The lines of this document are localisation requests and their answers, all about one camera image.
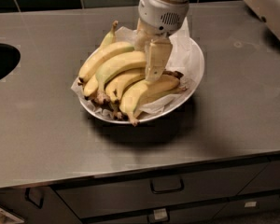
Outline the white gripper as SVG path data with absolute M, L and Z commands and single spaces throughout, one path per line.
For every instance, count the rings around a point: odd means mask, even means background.
M 173 45 L 157 35 L 178 31 L 189 10 L 189 0 L 140 0 L 134 48 L 147 57 L 146 80 L 158 80 L 171 55 Z

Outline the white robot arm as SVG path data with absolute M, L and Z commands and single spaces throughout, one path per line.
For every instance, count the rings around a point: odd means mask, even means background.
M 280 0 L 244 0 L 280 41 Z M 135 47 L 146 53 L 146 80 L 161 77 L 173 45 L 169 36 L 182 26 L 189 0 L 139 0 Z

